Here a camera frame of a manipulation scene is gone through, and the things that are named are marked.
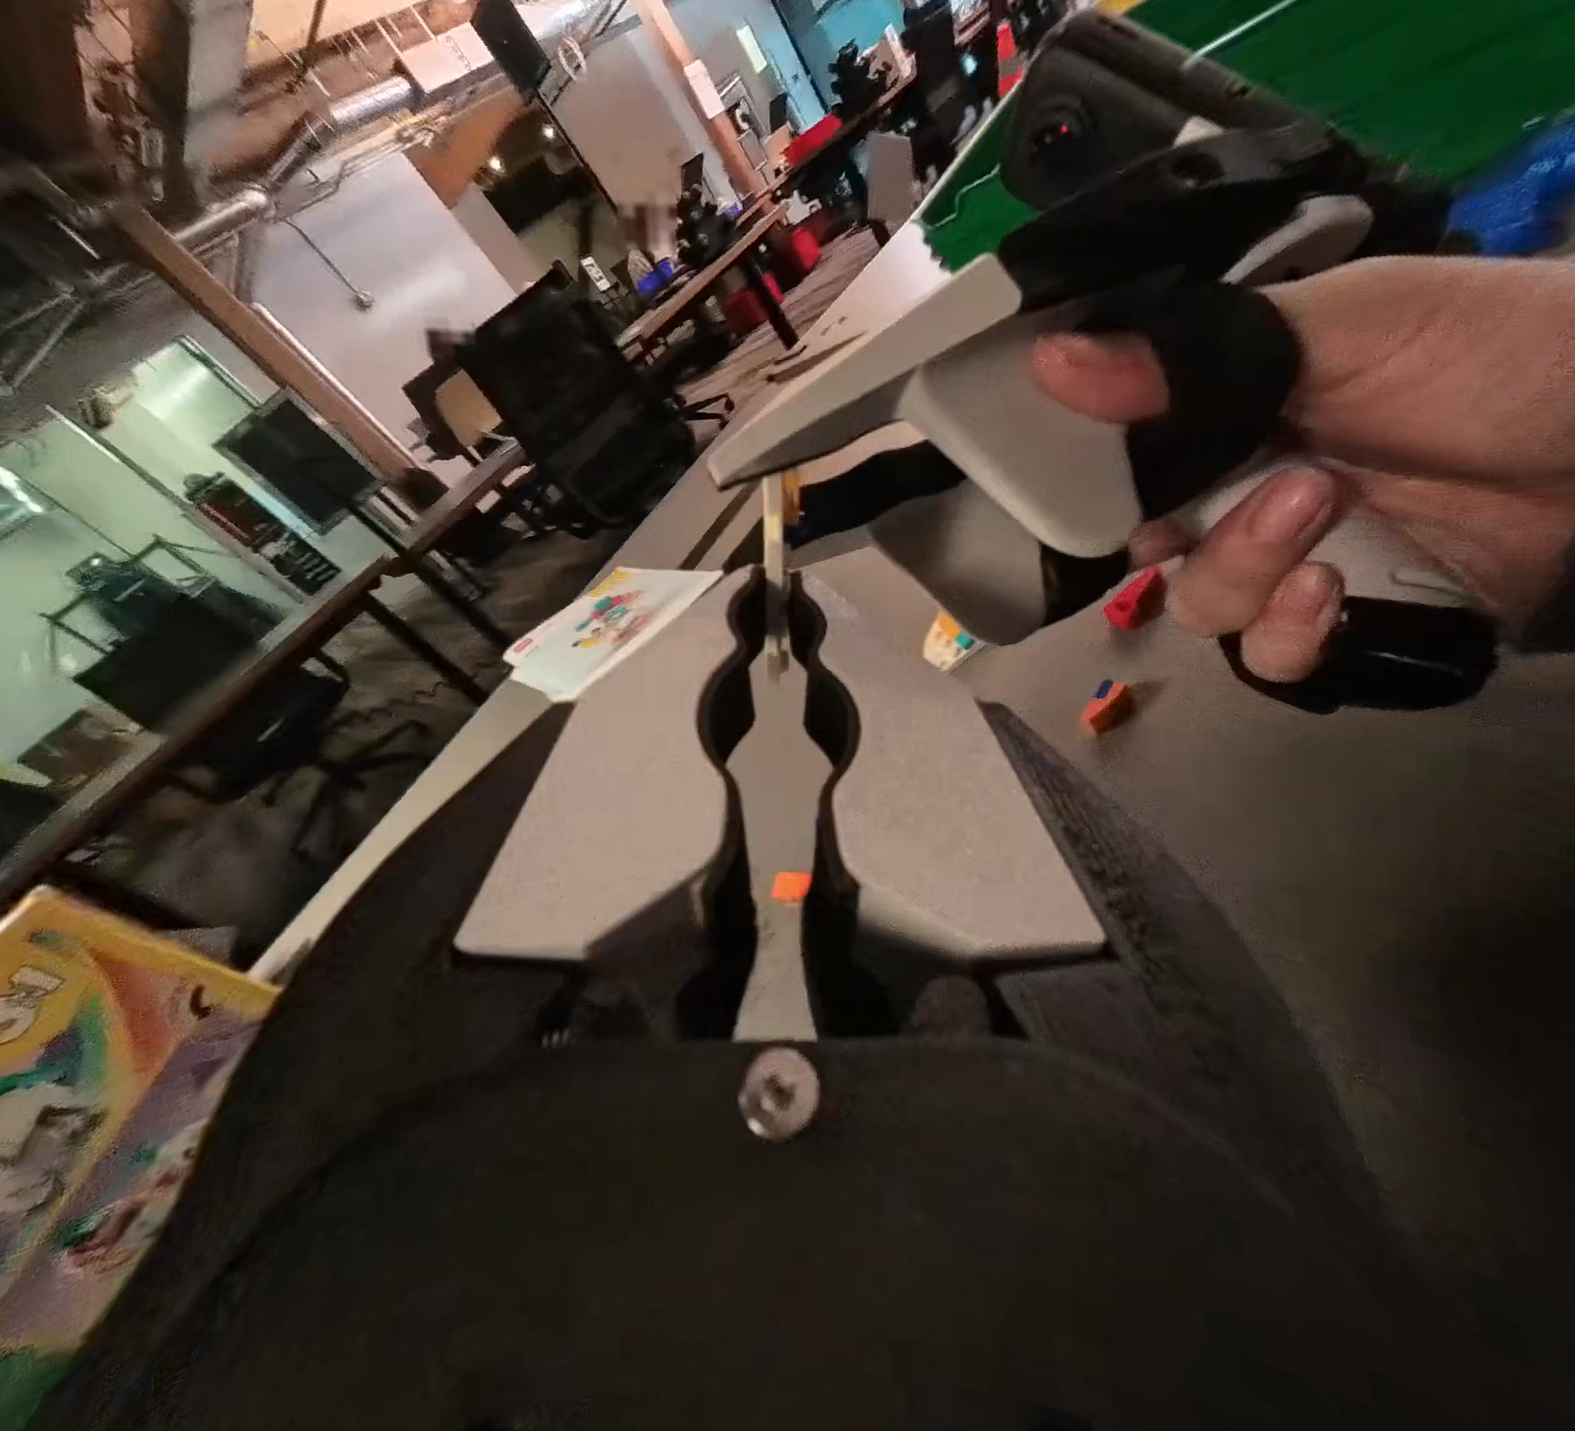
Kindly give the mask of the black office chair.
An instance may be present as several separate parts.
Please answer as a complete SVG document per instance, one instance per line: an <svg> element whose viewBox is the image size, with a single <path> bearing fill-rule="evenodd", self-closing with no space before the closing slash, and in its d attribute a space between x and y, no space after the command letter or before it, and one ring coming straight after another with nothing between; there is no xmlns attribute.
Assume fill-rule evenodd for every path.
<svg viewBox="0 0 1575 1431"><path fill-rule="evenodd" d="M696 456L673 392L622 352L600 306L557 275L483 319L457 362L541 481L595 527L638 524Z"/></svg>

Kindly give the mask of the blue plastic object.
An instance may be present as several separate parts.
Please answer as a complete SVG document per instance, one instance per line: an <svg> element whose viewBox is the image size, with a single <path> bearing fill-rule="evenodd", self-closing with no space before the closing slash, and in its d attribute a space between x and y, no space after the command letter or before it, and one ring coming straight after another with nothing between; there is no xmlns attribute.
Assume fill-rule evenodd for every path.
<svg viewBox="0 0 1575 1431"><path fill-rule="evenodd" d="M1535 257L1572 243L1573 116L1544 125L1451 202L1448 232L1486 257Z"/></svg>

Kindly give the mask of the colourful brick plate assembly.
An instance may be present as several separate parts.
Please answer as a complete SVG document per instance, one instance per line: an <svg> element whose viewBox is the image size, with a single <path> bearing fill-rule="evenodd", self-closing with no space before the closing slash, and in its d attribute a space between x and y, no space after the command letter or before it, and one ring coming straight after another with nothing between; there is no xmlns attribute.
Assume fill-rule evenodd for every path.
<svg viewBox="0 0 1575 1431"><path fill-rule="evenodd" d="M780 680L790 656L788 532L801 510L798 469L785 469L760 479L760 535L763 571L763 659L768 680Z"/></svg>

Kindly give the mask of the grey upright panel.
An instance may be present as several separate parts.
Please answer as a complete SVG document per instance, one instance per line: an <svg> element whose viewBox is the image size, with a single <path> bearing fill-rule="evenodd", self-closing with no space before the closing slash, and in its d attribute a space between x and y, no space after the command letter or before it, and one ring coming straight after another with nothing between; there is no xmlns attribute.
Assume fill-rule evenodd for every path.
<svg viewBox="0 0 1575 1431"><path fill-rule="evenodd" d="M864 182L864 219L877 242L884 245L892 232L912 217L923 196L912 140L892 130L871 133L866 144Z"/></svg>

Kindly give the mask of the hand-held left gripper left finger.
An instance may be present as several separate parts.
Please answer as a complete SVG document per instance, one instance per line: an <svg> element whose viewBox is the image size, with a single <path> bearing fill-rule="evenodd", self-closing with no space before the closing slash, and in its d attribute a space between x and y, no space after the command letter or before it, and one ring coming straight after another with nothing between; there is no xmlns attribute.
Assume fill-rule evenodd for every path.
<svg viewBox="0 0 1575 1431"><path fill-rule="evenodd" d="M567 708L458 954L628 990L679 1038L727 1040L759 947L729 759L754 728L759 571L735 568Z"/></svg>

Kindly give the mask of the person's right hand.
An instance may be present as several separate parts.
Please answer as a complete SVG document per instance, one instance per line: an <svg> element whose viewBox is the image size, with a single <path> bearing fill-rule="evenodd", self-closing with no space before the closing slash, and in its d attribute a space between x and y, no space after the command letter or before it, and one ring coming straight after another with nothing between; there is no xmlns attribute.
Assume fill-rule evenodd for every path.
<svg viewBox="0 0 1575 1431"><path fill-rule="evenodd" d="M1233 636L1243 667L1306 679L1327 654L1341 575L1311 557L1359 494L1450 568L1530 652L1572 649L1572 260L1374 258L1270 285L1301 346L1281 417L1326 471L1273 476L1201 542L1138 525L1171 565L1174 623Z"/></svg>

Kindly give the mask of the yellow toy set box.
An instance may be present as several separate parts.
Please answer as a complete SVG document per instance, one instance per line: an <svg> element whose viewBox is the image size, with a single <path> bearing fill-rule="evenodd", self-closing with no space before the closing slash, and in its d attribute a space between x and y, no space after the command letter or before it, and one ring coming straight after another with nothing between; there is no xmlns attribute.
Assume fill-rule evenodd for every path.
<svg viewBox="0 0 1575 1431"><path fill-rule="evenodd" d="M56 888L2 926L2 1425L155 1244L279 987Z"/></svg>

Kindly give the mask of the brown table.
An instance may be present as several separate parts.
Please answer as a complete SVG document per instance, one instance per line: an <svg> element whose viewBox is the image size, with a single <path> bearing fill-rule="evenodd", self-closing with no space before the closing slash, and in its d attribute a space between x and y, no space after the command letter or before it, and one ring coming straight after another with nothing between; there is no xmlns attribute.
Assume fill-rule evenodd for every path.
<svg viewBox="0 0 1575 1431"><path fill-rule="evenodd" d="M739 271L755 293L770 329L777 334L783 349L790 352L800 342L798 332L787 316L780 293L754 260L767 237L783 227L787 220L787 207L782 202L770 202L768 209L740 217L737 220L740 232L724 252L701 270L689 273L674 293L666 295L627 324L617 337L618 349L625 354L648 352L666 332L693 319L693 311L714 295L716 286L727 275Z"/></svg>

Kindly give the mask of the green plastic bin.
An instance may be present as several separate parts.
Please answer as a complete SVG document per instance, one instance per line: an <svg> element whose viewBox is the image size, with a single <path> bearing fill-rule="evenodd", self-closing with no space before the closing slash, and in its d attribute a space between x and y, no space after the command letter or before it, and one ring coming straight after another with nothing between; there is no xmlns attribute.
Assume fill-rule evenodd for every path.
<svg viewBox="0 0 1575 1431"><path fill-rule="evenodd" d="M1082 9L1090 8L1327 121L1370 158L1435 181L1448 210L1544 125L1572 115L1573 0L1146 0L1121 14ZM980 135L999 123L1012 92L918 210L923 240L947 270L932 247L935 225L994 169L999 140Z"/></svg>

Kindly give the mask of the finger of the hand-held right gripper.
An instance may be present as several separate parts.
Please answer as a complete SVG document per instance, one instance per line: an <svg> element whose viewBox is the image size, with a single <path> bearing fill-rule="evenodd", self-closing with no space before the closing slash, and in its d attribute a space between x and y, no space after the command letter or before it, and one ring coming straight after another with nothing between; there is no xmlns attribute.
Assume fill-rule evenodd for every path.
<svg viewBox="0 0 1575 1431"><path fill-rule="evenodd" d="M897 418L912 374L1014 316L1022 290L980 257L856 339L820 357L770 405L719 438L706 466L737 487L828 456Z"/></svg>

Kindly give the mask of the instruction booklet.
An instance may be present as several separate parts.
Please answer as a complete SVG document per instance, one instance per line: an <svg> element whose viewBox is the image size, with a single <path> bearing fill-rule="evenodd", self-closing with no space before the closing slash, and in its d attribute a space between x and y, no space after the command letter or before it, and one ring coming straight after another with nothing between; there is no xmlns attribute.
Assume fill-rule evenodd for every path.
<svg viewBox="0 0 1575 1431"><path fill-rule="evenodd" d="M686 613L722 575L617 567L501 654L509 680L572 703Z"/></svg>

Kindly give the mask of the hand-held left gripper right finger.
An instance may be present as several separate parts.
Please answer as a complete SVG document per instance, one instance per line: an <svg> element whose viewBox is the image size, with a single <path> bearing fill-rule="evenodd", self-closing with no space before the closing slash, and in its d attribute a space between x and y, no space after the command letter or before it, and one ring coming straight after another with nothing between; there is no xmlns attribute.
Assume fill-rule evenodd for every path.
<svg viewBox="0 0 1575 1431"><path fill-rule="evenodd" d="M887 1035L960 975L1103 956L1107 934L1001 736L963 685L793 578L803 725L828 763L801 959L820 1035Z"/></svg>

